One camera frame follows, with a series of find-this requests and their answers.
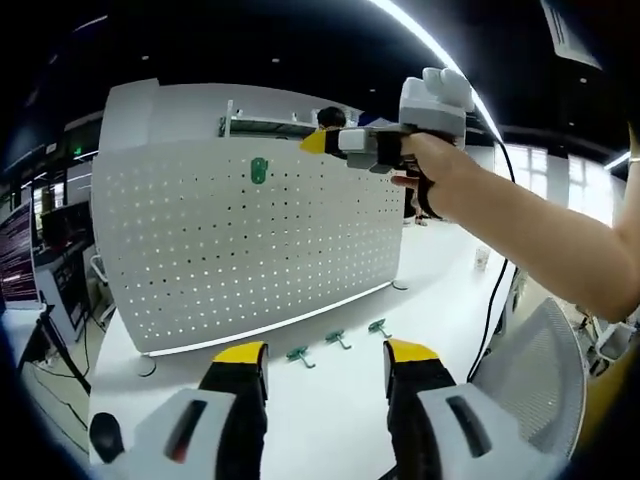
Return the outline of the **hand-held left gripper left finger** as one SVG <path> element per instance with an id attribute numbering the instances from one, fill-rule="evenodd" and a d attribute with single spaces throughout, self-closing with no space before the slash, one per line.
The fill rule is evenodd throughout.
<path id="1" fill-rule="evenodd" d="M 172 395 L 134 431 L 126 479 L 258 479 L 267 432 L 268 345 L 227 348 L 196 388 Z"/>

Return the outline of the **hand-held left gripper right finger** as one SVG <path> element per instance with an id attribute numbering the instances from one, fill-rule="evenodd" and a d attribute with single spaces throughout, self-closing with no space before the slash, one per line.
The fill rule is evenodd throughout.
<path id="1" fill-rule="evenodd" d="M 523 445 L 518 423 L 440 357 L 416 343 L 384 342 L 391 479 L 499 479 Z"/>

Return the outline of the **person's right hand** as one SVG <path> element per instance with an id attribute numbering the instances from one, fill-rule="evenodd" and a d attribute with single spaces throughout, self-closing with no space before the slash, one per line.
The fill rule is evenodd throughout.
<path id="1" fill-rule="evenodd" d="M 404 137 L 401 153 L 413 157 L 433 185 L 423 192 L 414 178 L 406 176 L 394 176 L 393 183 L 418 189 L 435 214 L 470 230 L 479 220 L 480 184 L 489 172 L 463 151 L 426 133 Z"/>

